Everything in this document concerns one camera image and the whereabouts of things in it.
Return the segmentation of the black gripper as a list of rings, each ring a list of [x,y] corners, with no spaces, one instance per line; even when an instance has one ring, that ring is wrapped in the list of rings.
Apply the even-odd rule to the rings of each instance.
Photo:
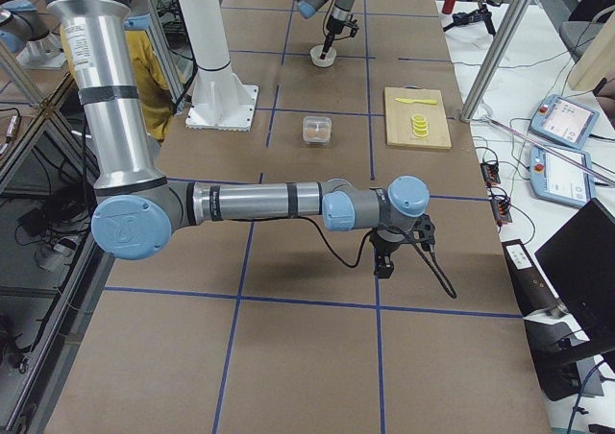
[[[373,229],[369,237],[374,248],[376,277],[391,278],[394,272],[392,254],[402,245],[407,244],[406,238],[399,232],[387,229]]]
[[[345,19],[337,19],[333,16],[328,18],[326,23],[327,36],[323,44],[322,56],[331,54],[334,39],[343,32],[345,26]]]

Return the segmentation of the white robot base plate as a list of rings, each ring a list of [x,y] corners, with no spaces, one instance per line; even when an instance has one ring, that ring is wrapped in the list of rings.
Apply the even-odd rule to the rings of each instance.
[[[211,82],[205,89],[205,102],[192,103],[185,120],[186,126],[191,129],[248,132],[258,100],[258,86],[239,83],[231,93],[236,95],[235,101]]]

